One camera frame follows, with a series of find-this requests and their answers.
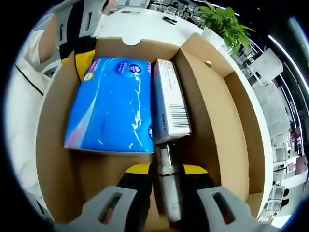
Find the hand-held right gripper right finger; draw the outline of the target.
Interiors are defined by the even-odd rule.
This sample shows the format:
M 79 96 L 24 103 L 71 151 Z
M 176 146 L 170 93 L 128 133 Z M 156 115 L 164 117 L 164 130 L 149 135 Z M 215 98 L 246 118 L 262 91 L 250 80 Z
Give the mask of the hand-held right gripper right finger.
M 202 167 L 180 166 L 184 232 L 271 232 L 249 206 L 223 186 L 216 187 Z

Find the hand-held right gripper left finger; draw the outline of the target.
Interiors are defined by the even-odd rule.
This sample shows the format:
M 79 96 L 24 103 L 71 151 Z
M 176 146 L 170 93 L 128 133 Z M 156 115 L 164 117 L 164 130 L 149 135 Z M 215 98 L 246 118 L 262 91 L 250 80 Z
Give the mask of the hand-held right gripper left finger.
M 56 232 L 142 232 L 150 208 L 152 165 L 128 168 L 118 185 L 108 186 L 82 207 L 70 223 L 57 223 Z

